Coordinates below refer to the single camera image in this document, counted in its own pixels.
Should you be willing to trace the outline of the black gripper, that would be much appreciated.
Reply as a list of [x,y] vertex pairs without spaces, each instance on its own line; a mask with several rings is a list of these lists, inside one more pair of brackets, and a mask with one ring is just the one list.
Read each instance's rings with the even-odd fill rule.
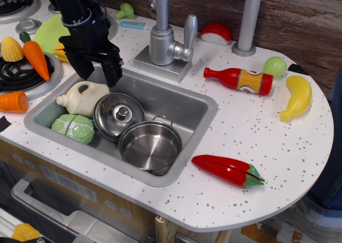
[[62,23],[69,36],[59,41],[65,47],[69,63],[82,79],[94,71],[93,62],[102,65],[107,85],[114,87],[122,78],[122,59],[119,48],[108,39],[106,12],[62,12]]

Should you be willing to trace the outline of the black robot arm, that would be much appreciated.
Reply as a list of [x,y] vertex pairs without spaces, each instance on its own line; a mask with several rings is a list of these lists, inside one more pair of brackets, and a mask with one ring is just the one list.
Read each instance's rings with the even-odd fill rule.
[[65,55],[77,74],[84,80],[101,65],[107,85],[113,87],[122,77],[119,48],[110,42],[106,8],[94,0],[50,0],[61,13],[62,24],[69,35],[59,38]]

